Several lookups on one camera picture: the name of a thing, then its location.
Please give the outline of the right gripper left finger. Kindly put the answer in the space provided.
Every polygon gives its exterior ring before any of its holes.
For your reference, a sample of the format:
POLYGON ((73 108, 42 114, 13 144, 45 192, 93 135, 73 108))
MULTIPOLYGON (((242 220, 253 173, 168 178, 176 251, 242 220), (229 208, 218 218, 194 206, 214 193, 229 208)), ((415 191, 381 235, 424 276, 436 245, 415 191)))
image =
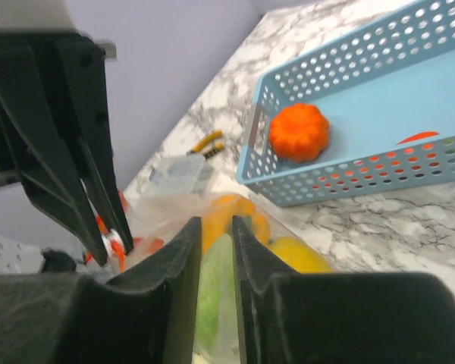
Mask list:
POLYGON ((0 275, 0 363, 189 363, 201 220, 105 283, 79 273, 0 275))

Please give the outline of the white cauliflower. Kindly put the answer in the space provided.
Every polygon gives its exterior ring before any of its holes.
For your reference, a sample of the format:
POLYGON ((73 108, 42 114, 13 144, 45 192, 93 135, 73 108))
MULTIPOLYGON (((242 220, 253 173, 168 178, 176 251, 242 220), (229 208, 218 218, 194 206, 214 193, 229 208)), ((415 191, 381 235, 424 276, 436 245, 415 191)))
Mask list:
POLYGON ((238 363, 233 243, 222 234, 202 257, 194 351, 209 363, 238 363))

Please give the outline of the yellow lemon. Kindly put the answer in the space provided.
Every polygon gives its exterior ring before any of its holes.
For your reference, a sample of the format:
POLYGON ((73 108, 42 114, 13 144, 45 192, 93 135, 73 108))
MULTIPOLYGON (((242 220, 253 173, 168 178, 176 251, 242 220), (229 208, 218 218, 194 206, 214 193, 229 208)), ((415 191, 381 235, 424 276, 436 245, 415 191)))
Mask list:
POLYGON ((270 243, 268 248, 279 259, 299 273, 334 272, 334 269, 322 255, 297 238, 280 237, 270 243))

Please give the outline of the clear zip top bag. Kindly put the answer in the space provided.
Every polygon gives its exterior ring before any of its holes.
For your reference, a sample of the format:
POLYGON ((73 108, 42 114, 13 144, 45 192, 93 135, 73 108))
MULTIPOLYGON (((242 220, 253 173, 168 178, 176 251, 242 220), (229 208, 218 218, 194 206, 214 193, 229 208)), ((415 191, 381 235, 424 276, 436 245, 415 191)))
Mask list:
MULTIPOLYGON (((135 264, 157 253, 162 247, 166 246, 190 218, 197 216, 201 219, 202 223, 202 216, 210 210, 211 201, 224 194, 237 193, 147 196, 141 198, 134 205, 126 203, 127 222, 133 236, 133 252, 125 253, 117 234, 109 232, 105 224, 101 220, 98 220, 99 230, 106 239, 105 247, 109 255, 110 266, 100 268, 91 254, 87 253, 85 257, 86 267, 90 271, 95 272, 99 277, 105 279, 132 268, 135 264)), ((252 202, 268 219, 271 231, 271 239, 268 245, 280 237, 293 237, 301 240, 295 233, 270 215, 268 210, 262 207, 261 204, 257 201, 252 202)), ((204 356, 194 351, 194 344, 193 362, 209 363, 204 356)))

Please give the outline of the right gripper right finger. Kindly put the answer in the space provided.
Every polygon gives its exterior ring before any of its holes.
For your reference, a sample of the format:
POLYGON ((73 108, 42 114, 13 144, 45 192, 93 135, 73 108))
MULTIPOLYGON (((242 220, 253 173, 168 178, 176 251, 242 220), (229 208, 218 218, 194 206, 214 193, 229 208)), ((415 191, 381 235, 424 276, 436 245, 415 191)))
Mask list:
POLYGON ((232 223, 243 363, 455 363, 455 297, 426 273, 303 275, 232 223))

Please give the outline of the yellow bell pepper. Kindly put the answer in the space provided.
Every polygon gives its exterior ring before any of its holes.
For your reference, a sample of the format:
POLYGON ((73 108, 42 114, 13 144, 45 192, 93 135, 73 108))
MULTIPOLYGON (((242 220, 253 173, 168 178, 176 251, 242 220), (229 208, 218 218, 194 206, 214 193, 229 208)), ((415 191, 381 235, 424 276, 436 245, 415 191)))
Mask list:
POLYGON ((256 239, 264 246, 271 239, 267 217, 254 203, 237 194, 224 194, 211 201, 210 210, 202 216, 202 253, 223 234, 232 234, 232 218, 241 217, 256 239))

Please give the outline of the blue plastic basket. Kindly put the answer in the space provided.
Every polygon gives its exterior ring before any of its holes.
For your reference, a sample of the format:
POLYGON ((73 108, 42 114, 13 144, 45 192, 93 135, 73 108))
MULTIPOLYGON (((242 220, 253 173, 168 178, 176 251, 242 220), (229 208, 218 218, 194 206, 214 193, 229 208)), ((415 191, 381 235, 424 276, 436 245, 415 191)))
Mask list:
POLYGON ((277 206, 455 181, 455 1, 414 2, 265 73, 236 179, 277 206), (268 142, 271 120, 298 102, 331 125, 311 163, 268 142))

